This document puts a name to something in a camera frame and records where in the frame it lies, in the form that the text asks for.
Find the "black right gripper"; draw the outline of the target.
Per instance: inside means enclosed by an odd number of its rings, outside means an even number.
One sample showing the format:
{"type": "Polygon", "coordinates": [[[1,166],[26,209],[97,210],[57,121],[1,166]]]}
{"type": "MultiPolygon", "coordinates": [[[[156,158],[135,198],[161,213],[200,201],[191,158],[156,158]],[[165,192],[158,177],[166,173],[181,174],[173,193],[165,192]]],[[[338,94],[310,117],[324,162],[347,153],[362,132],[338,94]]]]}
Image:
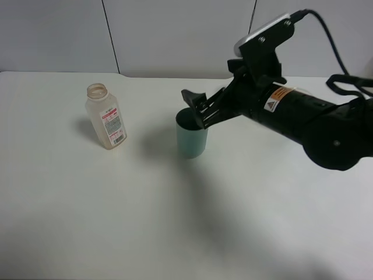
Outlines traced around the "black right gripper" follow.
{"type": "Polygon", "coordinates": [[[238,116],[252,118],[260,100],[274,87],[274,83],[286,83],[278,59],[261,59],[252,66],[243,59],[230,59],[227,64],[234,75],[233,80],[212,97],[207,99],[205,93],[181,90],[184,102],[198,112],[198,124],[202,128],[238,116]]]}

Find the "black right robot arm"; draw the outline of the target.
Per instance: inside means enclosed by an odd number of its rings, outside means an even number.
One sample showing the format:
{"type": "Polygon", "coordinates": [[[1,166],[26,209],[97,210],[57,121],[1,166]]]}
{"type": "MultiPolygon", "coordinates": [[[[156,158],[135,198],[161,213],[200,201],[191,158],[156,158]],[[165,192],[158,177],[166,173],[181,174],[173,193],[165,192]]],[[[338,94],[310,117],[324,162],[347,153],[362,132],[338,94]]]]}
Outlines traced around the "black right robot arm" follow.
{"type": "Polygon", "coordinates": [[[361,92],[372,86],[371,79],[332,75],[329,89],[351,96],[334,104],[287,87],[280,64],[250,68],[231,59],[228,68],[233,80],[213,96],[181,92],[201,128],[245,116],[302,145],[315,164],[331,170],[348,170],[372,156],[372,96],[361,92]]]}

